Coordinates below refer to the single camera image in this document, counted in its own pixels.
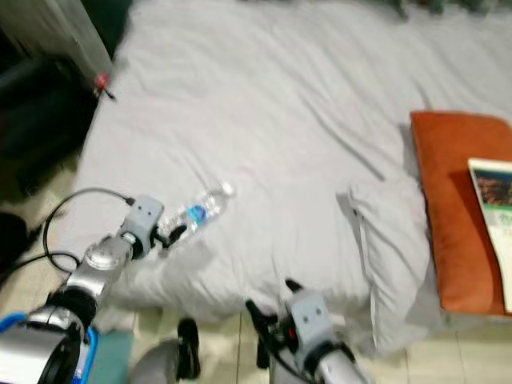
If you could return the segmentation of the orange pillow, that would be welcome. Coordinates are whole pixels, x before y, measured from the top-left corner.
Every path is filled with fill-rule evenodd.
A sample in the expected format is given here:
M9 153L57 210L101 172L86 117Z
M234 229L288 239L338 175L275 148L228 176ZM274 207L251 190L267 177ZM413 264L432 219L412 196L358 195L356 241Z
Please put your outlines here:
M469 158L512 161L512 125L488 114L410 114L443 310L509 317Z

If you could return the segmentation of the robot left leg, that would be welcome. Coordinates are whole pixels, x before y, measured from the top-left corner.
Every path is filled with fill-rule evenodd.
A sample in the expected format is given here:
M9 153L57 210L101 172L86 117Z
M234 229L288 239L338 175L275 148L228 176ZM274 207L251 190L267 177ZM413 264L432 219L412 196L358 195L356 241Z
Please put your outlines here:
M182 318L174 337L161 340L135 363L127 384L176 384L201 374L200 335L193 318Z

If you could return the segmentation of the clear plastic water bottle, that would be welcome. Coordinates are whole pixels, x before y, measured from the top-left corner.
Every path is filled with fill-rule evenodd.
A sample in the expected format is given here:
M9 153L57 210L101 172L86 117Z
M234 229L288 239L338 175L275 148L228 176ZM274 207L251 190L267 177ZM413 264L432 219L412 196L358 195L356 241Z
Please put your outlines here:
M178 241L186 240L226 211L228 202L234 195L235 188L228 182L221 182L219 186L205 191L197 201L182 206L176 213L165 216L161 221L168 222L169 230L175 226L183 226L183 234Z

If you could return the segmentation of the small red clip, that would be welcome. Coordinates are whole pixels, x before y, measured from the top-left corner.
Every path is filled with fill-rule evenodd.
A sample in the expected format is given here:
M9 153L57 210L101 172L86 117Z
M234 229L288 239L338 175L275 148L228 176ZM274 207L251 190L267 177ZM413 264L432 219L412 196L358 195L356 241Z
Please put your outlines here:
M117 100L116 96L109 91L110 75L108 73L100 73L93 79L93 93L96 98L107 98L109 100Z

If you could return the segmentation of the large black bag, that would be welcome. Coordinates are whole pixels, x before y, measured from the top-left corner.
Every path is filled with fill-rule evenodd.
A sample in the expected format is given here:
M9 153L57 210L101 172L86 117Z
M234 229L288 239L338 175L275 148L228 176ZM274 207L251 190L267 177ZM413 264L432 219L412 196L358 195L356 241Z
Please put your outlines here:
M44 156L83 142L99 99L68 58L33 56L1 62L0 69L2 160Z

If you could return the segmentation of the grey crumpled duvet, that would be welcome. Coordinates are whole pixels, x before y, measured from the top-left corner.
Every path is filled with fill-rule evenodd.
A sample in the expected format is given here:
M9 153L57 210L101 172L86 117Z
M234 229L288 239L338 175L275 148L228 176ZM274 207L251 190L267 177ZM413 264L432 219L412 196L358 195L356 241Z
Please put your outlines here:
M512 10L355 1L141 0L96 112L77 187L151 195L173 214L227 182L226 212L169 253L133 263L121 305L196 318L274 305L285 278L336 312L369 299L356 184L413 178L414 110L512 118Z

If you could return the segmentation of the pale pleated curtain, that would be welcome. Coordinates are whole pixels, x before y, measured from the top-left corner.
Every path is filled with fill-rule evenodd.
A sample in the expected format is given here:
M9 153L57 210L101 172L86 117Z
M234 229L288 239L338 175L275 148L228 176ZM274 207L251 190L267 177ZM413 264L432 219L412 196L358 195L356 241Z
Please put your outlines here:
M81 0L0 0L0 25L23 51L66 56L90 79L114 67Z

